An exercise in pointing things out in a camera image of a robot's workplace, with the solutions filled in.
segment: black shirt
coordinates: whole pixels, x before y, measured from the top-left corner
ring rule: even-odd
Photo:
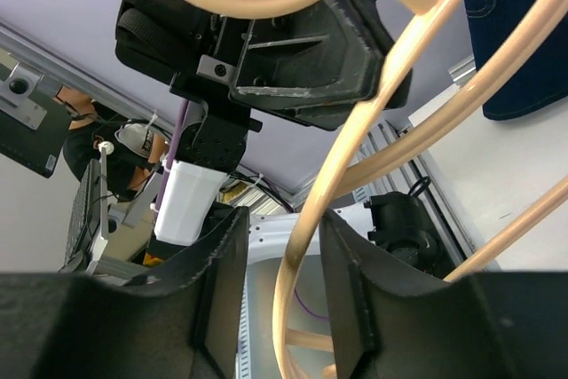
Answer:
[[[101,105],[96,105],[97,112],[101,116]],[[81,181],[83,174],[91,159],[100,157],[99,150],[94,148],[93,134],[100,127],[99,123],[93,122],[82,128],[72,129],[67,134],[63,145],[63,158],[75,177]],[[126,162],[120,157],[109,155],[106,162],[106,175],[108,190],[123,199],[131,199],[133,192],[128,189],[134,176],[136,166]]]

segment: desk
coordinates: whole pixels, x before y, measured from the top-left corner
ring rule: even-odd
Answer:
[[[452,86],[410,116],[417,126],[457,92]],[[447,191],[489,241],[568,173],[568,99],[508,121],[481,109],[429,151]],[[568,269],[568,204],[497,258],[501,269]]]

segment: jeans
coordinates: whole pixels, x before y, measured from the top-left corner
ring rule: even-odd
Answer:
[[[465,0],[477,69],[493,55],[535,0]],[[485,117],[508,120],[568,95],[568,18],[483,106]]]

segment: white wall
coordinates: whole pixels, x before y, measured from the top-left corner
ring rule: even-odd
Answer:
[[[63,158],[49,179],[0,155],[0,271],[57,271],[79,183]]]

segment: purple cable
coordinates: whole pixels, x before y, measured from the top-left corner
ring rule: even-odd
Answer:
[[[176,158],[176,151],[178,150],[179,140],[181,139],[181,134],[184,130],[185,115],[187,114],[187,110],[189,110],[189,101],[187,99],[184,99],[181,107],[179,108],[179,113],[177,114],[176,127],[174,128],[174,134],[171,137],[170,142],[170,150],[168,151],[168,156],[166,157],[166,167],[163,172],[162,186],[160,187],[160,192],[158,193],[158,197],[156,198],[156,212],[160,211],[160,207],[162,205],[163,194],[166,191],[166,185],[168,184],[168,178],[170,177],[168,170],[171,170],[171,166],[174,164],[174,159]]]
[[[310,308],[308,308],[308,306],[304,303],[304,301],[302,299],[300,299],[300,296],[298,295],[297,289],[294,289],[294,296],[296,297],[296,301],[298,301],[298,303],[304,309],[304,311],[306,311],[306,313],[311,315],[314,319],[321,320],[321,321],[329,321],[329,317],[327,317],[325,315],[316,314],[314,311],[312,311]]]

